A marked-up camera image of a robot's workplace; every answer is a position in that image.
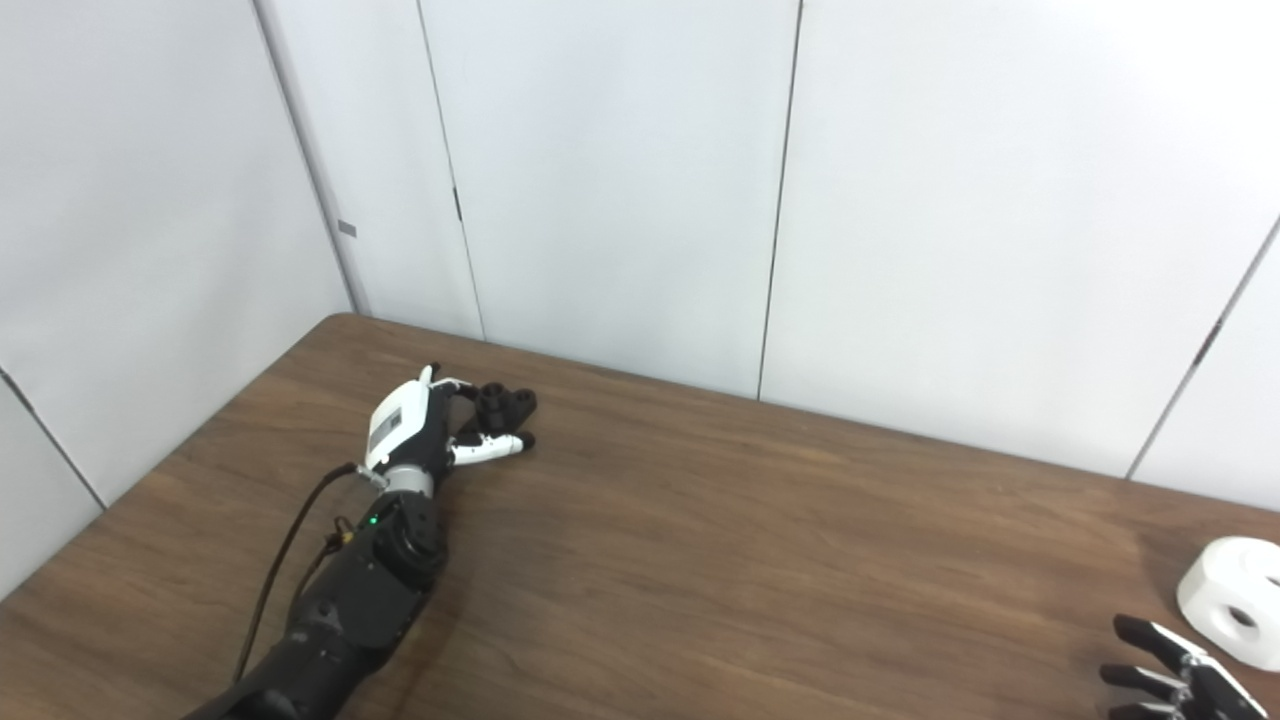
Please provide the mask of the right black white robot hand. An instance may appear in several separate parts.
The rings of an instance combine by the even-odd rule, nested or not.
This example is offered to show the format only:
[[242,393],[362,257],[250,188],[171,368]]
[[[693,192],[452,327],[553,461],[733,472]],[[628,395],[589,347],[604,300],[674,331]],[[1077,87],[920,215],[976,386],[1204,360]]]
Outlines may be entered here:
[[1143,650],[1166,674],[1120,664],[1100,666],[1100,679],[1151,697],[1111,707],[1107,719],[1268,719],[1263,706],[1210,652],[1151,620],[1114,616],[1115,635]]

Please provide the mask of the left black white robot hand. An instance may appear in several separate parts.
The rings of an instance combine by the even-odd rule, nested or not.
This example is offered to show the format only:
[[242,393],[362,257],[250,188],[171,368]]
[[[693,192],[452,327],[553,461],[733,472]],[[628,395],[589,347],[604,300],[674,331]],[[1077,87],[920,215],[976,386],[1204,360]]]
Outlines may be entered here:
[[444,377],[436,363],[392,391],[371,415],[361,473],[384,492],[429,495],[456,468],[531,450],[534,391]]

